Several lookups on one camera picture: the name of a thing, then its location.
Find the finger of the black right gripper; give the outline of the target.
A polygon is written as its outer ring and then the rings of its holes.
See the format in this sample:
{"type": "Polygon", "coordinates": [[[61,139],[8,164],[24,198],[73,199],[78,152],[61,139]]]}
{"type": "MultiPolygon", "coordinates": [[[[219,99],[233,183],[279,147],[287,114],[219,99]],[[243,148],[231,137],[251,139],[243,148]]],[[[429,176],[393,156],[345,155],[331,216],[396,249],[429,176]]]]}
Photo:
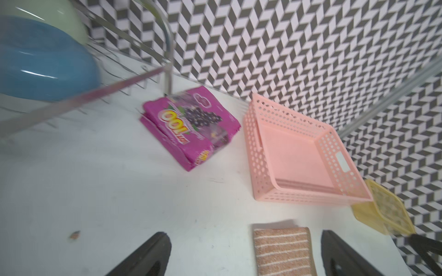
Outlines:
{"type": "Polygon", "coordinates": [[[429,239],[421,235],[412,234],[409,236],[409,245],[421,257],[421,259],[428,265],[436,276],[442,274],[442,268],[430,256],[430,253],[442,255],[442,243],[437,240],[429,239]]]}

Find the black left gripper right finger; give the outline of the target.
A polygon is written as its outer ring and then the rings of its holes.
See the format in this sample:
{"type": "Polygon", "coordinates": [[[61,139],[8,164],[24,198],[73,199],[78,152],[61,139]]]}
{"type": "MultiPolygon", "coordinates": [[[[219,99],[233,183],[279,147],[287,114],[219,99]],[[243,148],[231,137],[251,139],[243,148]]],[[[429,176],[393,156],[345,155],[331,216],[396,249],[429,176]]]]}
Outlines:
{"type": "Polygon", "coordinates": [[[331,230],[322,231],[321,256],[327,276],[383,276],[331,230]]]}

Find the brown striped square dishcloth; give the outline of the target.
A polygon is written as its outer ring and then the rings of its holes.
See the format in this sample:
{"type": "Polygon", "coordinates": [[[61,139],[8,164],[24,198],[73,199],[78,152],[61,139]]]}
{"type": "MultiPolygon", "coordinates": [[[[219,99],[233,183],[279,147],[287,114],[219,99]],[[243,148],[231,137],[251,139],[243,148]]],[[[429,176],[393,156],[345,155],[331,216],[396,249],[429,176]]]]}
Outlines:
{"type": "Polygon", "coordinates": [[[253,231],[260,276],[316,276],[311,233],[306,227],[253,231]]]}

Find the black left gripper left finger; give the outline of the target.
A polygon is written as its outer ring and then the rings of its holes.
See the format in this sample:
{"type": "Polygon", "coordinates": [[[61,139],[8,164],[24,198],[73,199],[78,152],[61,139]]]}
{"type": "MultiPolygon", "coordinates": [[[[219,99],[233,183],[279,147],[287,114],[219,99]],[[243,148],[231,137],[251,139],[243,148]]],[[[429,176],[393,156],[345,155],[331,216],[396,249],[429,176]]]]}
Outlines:
{"type": "Polygon", "coordinates": [[[157,232],[107,276],[164,276],[171,251],[172,243],[168,235],[157,232]]]}

